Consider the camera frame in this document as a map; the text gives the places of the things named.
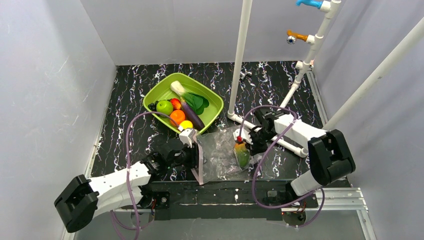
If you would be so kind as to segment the clear zip top bag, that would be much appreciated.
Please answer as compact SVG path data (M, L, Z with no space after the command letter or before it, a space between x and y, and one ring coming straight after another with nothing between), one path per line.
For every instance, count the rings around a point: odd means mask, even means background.
M248 165L240 168L234 152L236 141L233 132L237 128L240 127L234 126L222 131L196 136L196 144L200 150L200 163L192 172L200 185L240 177L242 172L252 169L261 160L261 153L250 155Z

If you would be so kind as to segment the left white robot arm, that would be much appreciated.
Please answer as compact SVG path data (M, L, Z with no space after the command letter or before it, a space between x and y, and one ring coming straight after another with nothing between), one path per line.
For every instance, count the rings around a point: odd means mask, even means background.
M56 198L55 209L69 233L82 230L103 213L133 204L142 209L167 209L170 193L153 191L149 183L178 166L198 167L202 157L202 148L196 143L163 146L133 164L130 170L93 178L78 175Z

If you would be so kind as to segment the green fake leaf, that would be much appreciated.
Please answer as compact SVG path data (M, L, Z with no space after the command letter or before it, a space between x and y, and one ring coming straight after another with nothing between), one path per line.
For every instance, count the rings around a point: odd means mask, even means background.
M179 81L172 82L170 84L170 89L174 91L182 101L185 101L197 115L203 114L204 110L210 105L210 102L204 96L187 91Z

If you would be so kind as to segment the green fake apple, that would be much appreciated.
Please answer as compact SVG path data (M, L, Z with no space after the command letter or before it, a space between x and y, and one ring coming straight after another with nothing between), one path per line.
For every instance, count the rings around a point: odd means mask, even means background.
M168 100L161 100L156 104L156 111L169 116L174 111L174 106Z

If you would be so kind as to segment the purple fake eggplant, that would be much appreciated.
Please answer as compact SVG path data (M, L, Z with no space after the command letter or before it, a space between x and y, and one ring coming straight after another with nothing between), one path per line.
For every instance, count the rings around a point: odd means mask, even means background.
M185 117L192 122L193 127L201 131L205 125L200 117L192 110L192 108L185 101L181 102L181 110L184 112Z

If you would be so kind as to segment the fake purple grapes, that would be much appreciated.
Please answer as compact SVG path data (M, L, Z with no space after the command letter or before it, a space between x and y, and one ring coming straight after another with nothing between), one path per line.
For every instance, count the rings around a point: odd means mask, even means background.
M158 103L159 103L158 101L152 102L147 107L150 111L156 112Z

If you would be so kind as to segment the orange fake fruit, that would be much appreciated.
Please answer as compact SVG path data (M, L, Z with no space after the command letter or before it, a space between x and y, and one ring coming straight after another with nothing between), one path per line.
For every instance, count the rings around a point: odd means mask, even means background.
M183 121L185 121L186 120L186 115L185 115L185 113L182 111L182 110L180 110L180 109L177 109L177 110L174 110L170 115L170 118L172 119L172 120L174 120L178 125L180 125Z

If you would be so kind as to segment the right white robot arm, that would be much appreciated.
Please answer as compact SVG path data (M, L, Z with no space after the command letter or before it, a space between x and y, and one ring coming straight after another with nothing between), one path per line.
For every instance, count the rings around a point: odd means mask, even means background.
M258 206L266 209L288 207L355 171L354 159L341 131L326 131L305 124L296 112L287 108L281 107L280 110L285 114L277 115L263 114L261 109L261 105L251 109L265 131L251 138L251 152L263 153L265 158L284 135L290 139L298 136L307 144L309 170L286 184L284 204L264 205L255 198Z

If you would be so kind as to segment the yellow fake pepper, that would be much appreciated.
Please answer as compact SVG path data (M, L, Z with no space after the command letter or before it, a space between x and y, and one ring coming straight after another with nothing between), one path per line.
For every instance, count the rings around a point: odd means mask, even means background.
M194 125L191 121L189 120L184 120L179 124L180 127L182 127L183 130L185 129L193 129Z

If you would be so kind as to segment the red fake fruit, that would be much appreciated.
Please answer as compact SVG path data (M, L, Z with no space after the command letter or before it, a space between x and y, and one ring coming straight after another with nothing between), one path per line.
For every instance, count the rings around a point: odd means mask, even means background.
M169 102L172 104L174 111L180 110L182 108L182 104L178 98L172 98L169 100Z

